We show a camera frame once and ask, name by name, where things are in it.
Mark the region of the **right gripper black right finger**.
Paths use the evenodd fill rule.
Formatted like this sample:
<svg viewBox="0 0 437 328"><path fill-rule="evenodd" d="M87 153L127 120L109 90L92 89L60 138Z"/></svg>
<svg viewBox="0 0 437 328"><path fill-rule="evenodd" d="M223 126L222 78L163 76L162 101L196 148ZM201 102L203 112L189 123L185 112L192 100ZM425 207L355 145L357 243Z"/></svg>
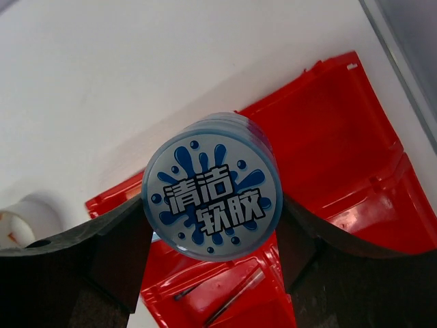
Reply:
<svg viewBox="0 0 437 328"><path fill-rule="evenodd" d="M286 197L276 228L298 327L435 327L436 252L358 238Z"/></svg>

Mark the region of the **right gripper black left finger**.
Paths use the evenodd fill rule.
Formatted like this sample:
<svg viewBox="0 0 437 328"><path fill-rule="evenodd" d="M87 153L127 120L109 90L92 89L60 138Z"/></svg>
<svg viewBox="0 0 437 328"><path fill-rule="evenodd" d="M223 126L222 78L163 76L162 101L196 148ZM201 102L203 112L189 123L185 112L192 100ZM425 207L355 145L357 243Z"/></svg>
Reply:
<svg viewBox="0 0 437 328"><path fill-rule="evenodd" d="M22 249L1 251L2 327L125 327L152 240L134 197Z"/></svg>

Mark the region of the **red gel pen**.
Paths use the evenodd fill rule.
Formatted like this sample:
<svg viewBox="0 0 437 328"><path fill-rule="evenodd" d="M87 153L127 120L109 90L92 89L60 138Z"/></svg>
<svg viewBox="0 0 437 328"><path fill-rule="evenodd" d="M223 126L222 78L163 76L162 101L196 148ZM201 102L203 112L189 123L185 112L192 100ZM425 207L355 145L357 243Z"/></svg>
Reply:
<svg viewBox="0 0 437 328"><path fill-rule="evenodd" d="M231 296L222 304L218 310L216 310L203 324L203 327L209 327L217 318L219 318L229 307L234 304L244 293L248 290L254 289L262 280L265 275L261 269L255 270L248 278L246 278L242 285L233 292Z"/></svg>

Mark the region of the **large grey tape roll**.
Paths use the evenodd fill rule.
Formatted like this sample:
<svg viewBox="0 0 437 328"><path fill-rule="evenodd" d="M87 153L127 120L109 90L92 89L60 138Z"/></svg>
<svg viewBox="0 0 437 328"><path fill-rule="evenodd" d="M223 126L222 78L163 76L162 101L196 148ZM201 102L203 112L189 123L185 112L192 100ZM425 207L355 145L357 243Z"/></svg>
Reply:
<svg viewBox="0 0 437 328"><path fill-rule="evenodd" d="M24 248L62 231L57 211L31 195L1 208L1 249Z"/></svg>

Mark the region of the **blue gel pen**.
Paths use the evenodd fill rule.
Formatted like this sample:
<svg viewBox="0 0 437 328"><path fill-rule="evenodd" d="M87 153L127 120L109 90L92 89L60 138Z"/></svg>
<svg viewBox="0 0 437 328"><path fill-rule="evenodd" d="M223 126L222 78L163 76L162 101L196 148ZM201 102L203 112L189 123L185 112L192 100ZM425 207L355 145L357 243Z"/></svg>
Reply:
<svg viewBox="0 0 437 328"><path fill-rule="evenodd" d="M190 292L194 291L194 289L196 289L199 285L194 285L186 290L183 290L181 293L175 295L173 297L173 299L175 301L179 301L180 299L182 299L183 297L185 297L186 295L188 295Z"/></svg>

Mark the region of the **blue slime jar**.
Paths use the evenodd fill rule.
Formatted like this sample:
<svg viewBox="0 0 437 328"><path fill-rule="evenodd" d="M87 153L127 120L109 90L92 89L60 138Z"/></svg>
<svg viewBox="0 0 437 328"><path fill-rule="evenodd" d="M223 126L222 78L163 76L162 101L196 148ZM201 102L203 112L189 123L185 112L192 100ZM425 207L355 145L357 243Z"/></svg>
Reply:
<svg viewBox="0 0 437 328"><path fill-rule="evenodd" d="M267 136L232 112L208 115L165 142L145 168L141 197L162 241L210 262L237 260L260 248L283 206Z"/></svg>

